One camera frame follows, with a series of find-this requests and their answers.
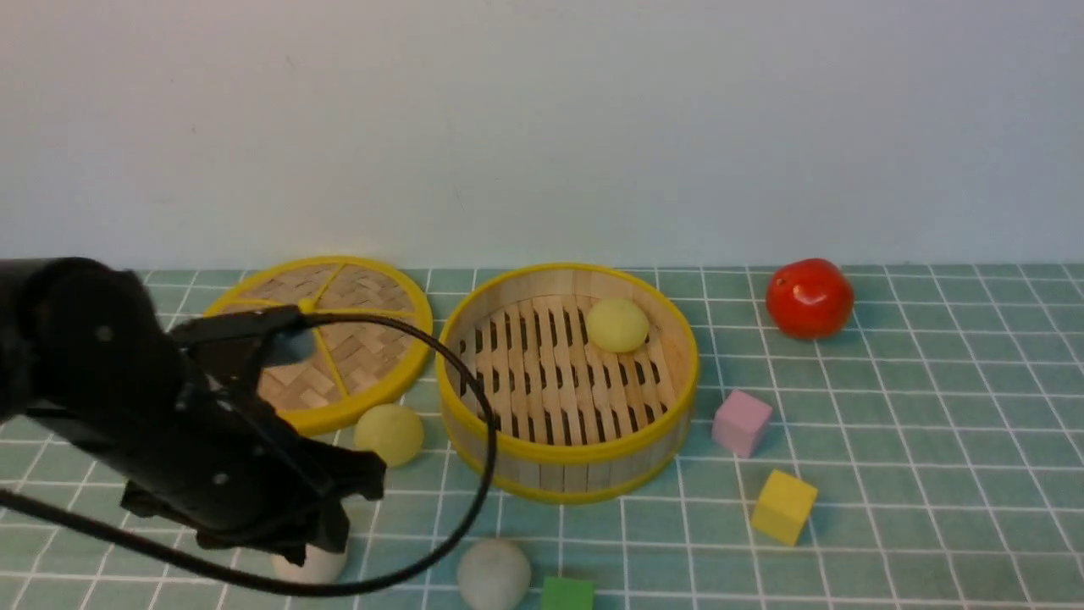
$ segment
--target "foam block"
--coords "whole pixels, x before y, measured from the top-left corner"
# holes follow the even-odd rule
[[[711,438],[739,457],[750,457],[767,432],[772,407],[735,390],[715,412]]]
[[[773,470],[752,511],[752,527],[795,546],[816,503],[817,490],[782,470]]]
[[[594,599],[591,581],[549,576],[542,584],[542,610],[592,610]]]

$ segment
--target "yellow ball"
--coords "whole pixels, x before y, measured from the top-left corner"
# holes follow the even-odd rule
[[[354,446],[362,452],[375,452],[388,468],[414,459],[424,441],[422,418],[402,405],[377,405],[365,412],[353,429]]]
[[[632,352],[644,345],[651,325],[647,315],[628,298],[603,298],[586,317],[588,339],[614,354]]]

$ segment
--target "white wall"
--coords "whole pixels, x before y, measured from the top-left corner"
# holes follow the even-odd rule
[[[1082,228],[1081,0],[0,2],[0,256],[1032,260]]]

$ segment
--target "red tomato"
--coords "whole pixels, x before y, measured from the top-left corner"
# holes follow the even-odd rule
[[[839,333],[854,310],[854,287],[839,267],[806,258],[779,268],[765,296],[779,332],[795,339],[823,339]]]

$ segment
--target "tiled table surface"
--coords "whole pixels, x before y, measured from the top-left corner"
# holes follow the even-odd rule
[[[594,581],[598,609],[1084,608],[1084,264],[851,267],[852,324],[817,345],[771,328],[753,298],[770,271],[633,270],[674,299],[699,342],[698,419],[681,456],[646,488],[594,506],[494,494],[473,535],[517,540],[535,586],[558,573]],[[409,272],[442,320],[498,271]],[[166,326],[242,275],[144,273]],[[777,407],[748,460],[709,434],[735,388]],[[423,556],[477,484],[448,451],[431,368],[404,402],[424,415],[427,447],[389,475],[387,499],[349,503],[351,577]],[[821,490],[793,549],[748,525],[772,469]],[[264,556],[201,551],[190,532],[125,515],[120,479],[25,421],[0,429],[0,483],[270,574]],[[272,598],[7,512],[0,607],[453,610],[456,560],[361,599]],[[535,590],[525,608],[537,606]]]

